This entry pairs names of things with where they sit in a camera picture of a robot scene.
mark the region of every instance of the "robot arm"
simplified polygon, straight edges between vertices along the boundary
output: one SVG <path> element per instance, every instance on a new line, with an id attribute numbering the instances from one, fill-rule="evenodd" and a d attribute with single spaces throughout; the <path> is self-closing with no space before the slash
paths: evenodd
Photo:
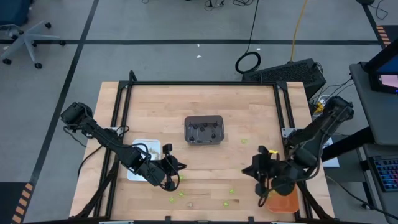
<path id="1" fill-rule="evenodd" d="M 134 174 L 143 176 L 150 184 L 154 186 L 162 185 L 161 182 L 167 178 L 165 190 L 175 190 L 174 182 L 171 176 L 177 175 L 177 172 L 186 168 L 178 160 L 169 154 L 172 150 L 171 144 L 163 147 L 165 157 L 160 161 L 152 161 L 148 148 L 144 144 L 125 145 L 118 139 L 118 134 L 112 129 L 103 129 L 93 119 L 91 109 L 83 103 L 72 103 L 62 114 L 61 120 L 67 125 L 67 129 L 74 133 L 81 130 L 83 134 L 90 134 L 104 147 L 109 148 L 116 153 L 121 164 Z M 137 147 L 142 145 L 146 152 Z"/>
<path id="2" fill-rule="evenodd" d="M 269 151 L 259 146 L 260 154 L 253 156 L 252 165 L 242 170 L 259 181 L 256 184 L 256 193 L 261 196 L 259 206 L 265 204 L 271 190 L 288 195 L 296 182 L 315 177 L 320 168 L 322 146 L 342 122 L 353 116 L 352 103 L 334 96 L 328 100 L 321 116 L 284 139 L 285 148 L 289 150 L 285 161 L 271 159 Z M 269 179 L 272 179 L 271 187 L 268 186 Z"/>

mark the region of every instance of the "wooden table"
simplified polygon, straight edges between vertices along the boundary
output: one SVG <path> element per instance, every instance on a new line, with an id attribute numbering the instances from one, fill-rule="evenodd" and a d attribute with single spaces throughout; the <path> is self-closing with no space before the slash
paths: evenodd
<path id="1" fill-rule="evenodd" d="M 94 119 L 108 127 L 117 92 L 117 82 L 101 86 Z M 311 122 L 302 83 L 288 83 L 295 125 L 304 128 Z M 280 98 L 285 110 L 283 93 Z M 125 93 L 119 109 L 118 125 Z M 218 146 L 189 146 L 184 140 L 183 122 L 193 115 L 221 115 L 225 139 Z M 114 196 L 114 220 L 234 220 L 294 221 L 292 213 L 272 213 L 259 208 L 254 193 L 256 181 L 241 173 L 251 164 L 257 147 L 283 152 L 273 87 L 271 86 L 133 86 L 127 125 L 130 131 L 124 144 L 135 139 L 158 139 L 162 145 L 173 144 L 172 154 L 188 168 L 175 192 L 166 192 L 145 182 L 131 182 L 127 170 L 120 166 Z M 99 146 L 89 140 L 85 157 Z M 70 215 L 76 215 L 98 188 L 105 150 L 90 158 L 83 166 L 77 183 Z M 309 191 L 325 211 L 334 216 L 323 168 L 307 182 Z M 104 214 L 108 194 L 103 195 Z M 301 194 L 300 211 L 305 216 Z"/>

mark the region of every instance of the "office chair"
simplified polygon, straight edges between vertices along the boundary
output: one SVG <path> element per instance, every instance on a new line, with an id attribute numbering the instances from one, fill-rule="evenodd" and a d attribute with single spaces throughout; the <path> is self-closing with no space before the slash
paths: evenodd
<path id="1" fill-rule="evenodd" d="M 36 62 L 34 47 L 36 47 L 35 40 L 58 40 L 60 37 L 53 35 L 38 34 L 44 27 L 50 29 L 51 23 L 41 21 L 34 25 L 27 31 L 22 31 L 20 26 L 27 21 L 29 12 L 30 0 L 0 0 L 0 30 L 5 30 L 6 33 L 13 38 L 14 43 L 0 56 L 2 62 L 6 65 L 11 64 L 11 60 L 7 57 L 21 48 L 26 46 L 29 55 L 34 62 L 35 68 L 42 68 L 42 64 Z M 65 45 L 65 41 L 61 40 L 60 45 Z"/>

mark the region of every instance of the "yellow cable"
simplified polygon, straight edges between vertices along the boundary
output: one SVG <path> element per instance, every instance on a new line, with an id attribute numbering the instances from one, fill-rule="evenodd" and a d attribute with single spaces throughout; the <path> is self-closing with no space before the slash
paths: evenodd
<path id="1" fill-rule="evenodd" d="M 297 30 L 299 29 L 300 21 L 301 21 L 301 18 L 303 17 L 304 9 L 305 9 L 305 6 L 307 5 L 307 2 L 308 2 L 308 0 L 305 0 L 303 8 L 301 9 L 300 17 L 298 18 L 298 21 L 297 21 L 296 29 L 294 30 L 293 43 L 292 43 L 292 54 L 290 55 L 290 61 L 291 62 L 293 61 L 294 42 L 296 40 L 296 33 L 297 33 Z"/>

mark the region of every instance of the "computer monitor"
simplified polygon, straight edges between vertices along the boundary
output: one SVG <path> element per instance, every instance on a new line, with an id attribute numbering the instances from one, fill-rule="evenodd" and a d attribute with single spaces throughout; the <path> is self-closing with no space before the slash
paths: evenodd
<path id="1" fill-rule="evenodd" d="M 365 66 L 374 91 L 398 94 L 398 40 L 379 52 Z"/>

